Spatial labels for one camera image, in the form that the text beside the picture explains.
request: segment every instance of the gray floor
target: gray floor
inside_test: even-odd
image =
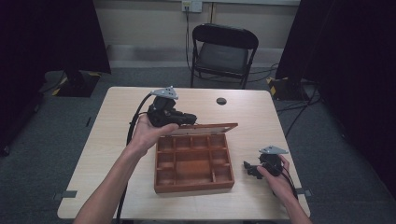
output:
[[[61,75],[48,73],[43,89]],[[264,76],[255,74],[249,80]],[[195,87],[239,88],[224,81],[232,80],[196,80]],[[189,69],[113,68],[112,75],[100,78],[91,98],[54,97],[46,92],[39,111],[10,145],[11,154],[0,158],[0,223],[70,223],[57,218],[60,201],[53,196],[66,189],[108,88],[169,85],[189,87]],[[307,91],[312,93],[312,88],[308,86]],[[249,82],[247,89],[267,91],[268,87],[262,79]],[[274,103],[282,109],[295,102]],[[299,112],[279,113],[285,132]],[[303,112],[287,140],[303,187],[313,193],[307,200],[315,223],[396,223],[396,202],[370,164],[342,137],[323,103]]]

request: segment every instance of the wooden table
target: wooden table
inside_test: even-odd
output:
[[[67,190],[75,198],[63,198],[60,218],[74,218],[88,197],[105,178],[125,148],[129,122],[143,98],[160,88],[113,87],[102,107],[82,151]],[[215,189],[156,194],[154,191],[155,146],[138,163],[128,185],[122,219],[168,220],[260,220],[288,219],[286,209],[273,195],[265,180],[248,175],[244,161],[259,164],[259,149],[277,146],[289,149],[276,110],[267,91],[175,88],[179,99],[175,109],[192,113],[199,124],[232,123],[238,126],[227,135],[235,183],[232,189]],[[147,111],[155,96],[142,107]],[[226,105],[216,100],[223,97]],[[290,174],[301,187],[290,154]],[[299,201],[310,216],[304,195]]]

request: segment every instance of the person's right hand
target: person's right hand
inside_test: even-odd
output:
[[[282,173],[285,174],[286,176],[289,176],[288,172],[286,172],[285,169],[287,171],[289,171],[290,163],[282,155],[278,155],[278,156],[282,160],[283,167],[284,167],[284,169],[282,170]],[[290,186],[288,180],[285,178],[285,176],[283,176],[283,175],[273,176],[262,166],[257,166],[257,170],[260,172],[260,174],[262,174],[265,177],[265,179],[268,181],[268,184],[269,184],[270,188],[273,190],[276,197],[284,205],[285,205],[286,200],[290,200],[290,199],[296,200],[293,195],[291,186]]]

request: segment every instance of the hand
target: hand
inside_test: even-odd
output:
[[[286,172],[285,169],[289,171],[290,163],[282,155],[278,155],[278,156],[283,163],[283,168],[284,168],[282,170],[283,174],[289,176],[288,172]],[[258,166],[257,170],[267,179],[270,188],[273,190],[276,197],[279,198],[279,200],[283,204],[285,204],[286,200],[290,200],[291,198],[294,198],[291,186],[288,180],[285,178],[285,176],[283,175],[273,176],[262,166]]]
[[[176,129],[178,129],[178,125],[175,123],[156,128],[152,126],[147,115],[142,115],[139,117],[134,129],[134,136],[127,148],[137,148],[140,150],[141,156],[144,156],[149,148],[157,143],[160,136],[167,135]]]

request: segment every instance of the forearm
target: forearm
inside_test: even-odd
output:
[[[311,219],[306,215],[299,202],[292,196],[284,201],[286,210],[292,224],[312,224]]]
[[[103,182],[84,203],[75,223],[110,223],[141,157],[134,148],[125,148]]]

